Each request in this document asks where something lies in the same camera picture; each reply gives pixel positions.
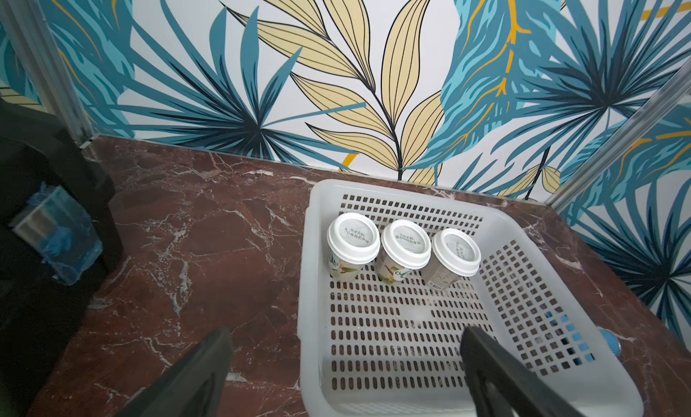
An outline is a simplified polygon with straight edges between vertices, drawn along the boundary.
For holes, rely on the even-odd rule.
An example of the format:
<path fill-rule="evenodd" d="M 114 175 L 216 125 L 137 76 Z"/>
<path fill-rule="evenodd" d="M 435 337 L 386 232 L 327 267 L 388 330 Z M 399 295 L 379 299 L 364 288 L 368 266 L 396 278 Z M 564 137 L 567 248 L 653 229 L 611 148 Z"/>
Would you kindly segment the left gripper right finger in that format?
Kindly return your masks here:
<path fill-rule="evenodd" d="M 460 351 L 477 415 L 581 415 L 482 328 L 464 329 Z"/>

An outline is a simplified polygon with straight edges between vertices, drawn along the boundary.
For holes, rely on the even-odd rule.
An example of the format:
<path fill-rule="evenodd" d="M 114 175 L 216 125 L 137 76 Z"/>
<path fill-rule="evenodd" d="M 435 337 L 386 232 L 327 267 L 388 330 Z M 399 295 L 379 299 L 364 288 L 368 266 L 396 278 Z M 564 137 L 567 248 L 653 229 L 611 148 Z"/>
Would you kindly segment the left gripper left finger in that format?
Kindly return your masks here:
<path fill-rule="evenodd" d="M 234 356 L 230 332 L 210 332 L 119 416 L 216 416 Z"/>

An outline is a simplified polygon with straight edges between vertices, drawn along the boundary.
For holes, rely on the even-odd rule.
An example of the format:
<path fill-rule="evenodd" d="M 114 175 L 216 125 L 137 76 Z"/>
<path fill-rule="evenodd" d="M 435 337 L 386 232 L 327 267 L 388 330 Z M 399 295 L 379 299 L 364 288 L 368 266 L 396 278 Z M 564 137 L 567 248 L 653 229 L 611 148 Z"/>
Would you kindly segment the white yogurt cup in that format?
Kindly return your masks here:
<path fill-rule="evenodd" d="M 375 223 L 358 213 L 344 213 L 336 218 L 327 231 L 327 243 L 330 274 L 345 282 L 355 280 L 381 249 Z"/>
<path fill-rule="evenodd" d="M 461 278 L 471 278 L 480 270 L 480 247 L 467 233 L 447 228 L 431 240 L 432 256 L 421 276 L 428 287 L 445 290 Z"/>
<path fill-rule="evenodd" d="M 380 280 L 396 284 L 428 265 L 432 247 L 428 234 L 417 224 L 399 219 L 381 233 L 381 250 L 375 270 Z"/>

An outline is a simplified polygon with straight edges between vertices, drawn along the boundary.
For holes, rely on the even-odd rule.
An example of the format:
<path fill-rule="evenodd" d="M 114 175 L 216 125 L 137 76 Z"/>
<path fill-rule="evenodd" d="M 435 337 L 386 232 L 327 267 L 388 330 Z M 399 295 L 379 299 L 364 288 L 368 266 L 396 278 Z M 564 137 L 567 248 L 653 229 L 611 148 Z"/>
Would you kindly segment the white plastic basket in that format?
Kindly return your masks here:
<path fill-rule="evenodd" d="M 467 233 L 480 270 L 443 291 L 373 265 L 341 282 L 327 231 L 340 215 L 379 227 L 398 219 L 429 234 Z M 490 207 L 405 190 L 324 180 L 311 190 L 302 244 L 297 334 L 302 402 L 311 416 L 472 416 L 462 331 L 477 326 L 587 416 L 640 416 L 642 397 L 541 249 Z"/>

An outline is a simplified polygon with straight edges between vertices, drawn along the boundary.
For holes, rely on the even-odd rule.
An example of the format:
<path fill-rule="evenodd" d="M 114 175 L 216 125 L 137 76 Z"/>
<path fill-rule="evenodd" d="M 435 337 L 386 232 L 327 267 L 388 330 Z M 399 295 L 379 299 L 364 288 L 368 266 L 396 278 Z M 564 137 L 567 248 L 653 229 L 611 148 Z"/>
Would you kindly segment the black toolbox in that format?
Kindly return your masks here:
<path fill-rule="evenodd" d="M 113 194 L 57 117 L 2 103 L 2 415 L 28 411 L 119 264 Z"/>

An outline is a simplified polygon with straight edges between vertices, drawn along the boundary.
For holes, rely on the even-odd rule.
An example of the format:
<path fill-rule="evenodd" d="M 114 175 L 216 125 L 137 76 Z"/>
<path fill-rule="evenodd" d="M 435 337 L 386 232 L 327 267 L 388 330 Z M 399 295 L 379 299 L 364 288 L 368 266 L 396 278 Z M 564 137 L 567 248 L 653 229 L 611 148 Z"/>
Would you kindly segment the right aluminium corner post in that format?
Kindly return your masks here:
<path fill-rule="evenodd" d="M 678 105 L 690 103 L 690 63 L 681 69 L 617 130 L 572 177 L 552 195 L 546 205 L 561 213 L 585 192 L 605 170 L 641 145 L 646 134 Z"/>

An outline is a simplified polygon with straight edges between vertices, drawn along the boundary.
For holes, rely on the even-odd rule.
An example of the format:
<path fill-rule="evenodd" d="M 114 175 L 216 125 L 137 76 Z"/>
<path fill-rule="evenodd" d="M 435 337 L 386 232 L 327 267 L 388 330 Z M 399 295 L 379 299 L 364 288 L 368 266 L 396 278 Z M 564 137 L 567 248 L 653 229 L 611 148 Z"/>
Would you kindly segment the aluminium corner post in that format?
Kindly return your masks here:
<path fill-rule="evenodd" d="M 641 145 L 646 134 L 678 105 L 690 103 L 690 63 L 681 69 L 617 130 L 572 177 L 552 195 L 546 205 L 561 213 L 585 192 L 605 170 Z"/>
<path fill-rule="evenodd" d="M 78 145 L 95 136 L 38 0 L 1 0 L 1 22 L 46 110 Z"/>

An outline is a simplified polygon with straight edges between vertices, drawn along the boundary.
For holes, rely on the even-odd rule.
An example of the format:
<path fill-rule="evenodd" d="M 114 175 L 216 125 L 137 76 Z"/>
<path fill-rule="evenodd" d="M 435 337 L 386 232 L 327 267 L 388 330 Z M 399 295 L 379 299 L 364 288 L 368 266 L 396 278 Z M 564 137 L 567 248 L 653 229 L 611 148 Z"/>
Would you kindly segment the left aluminium corner post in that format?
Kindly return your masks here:
<path fill-rule="evenodd" d="M 1 22 L 46 110 L 78 145 L 95 136 L 38 0 L 1 0 Z"/>

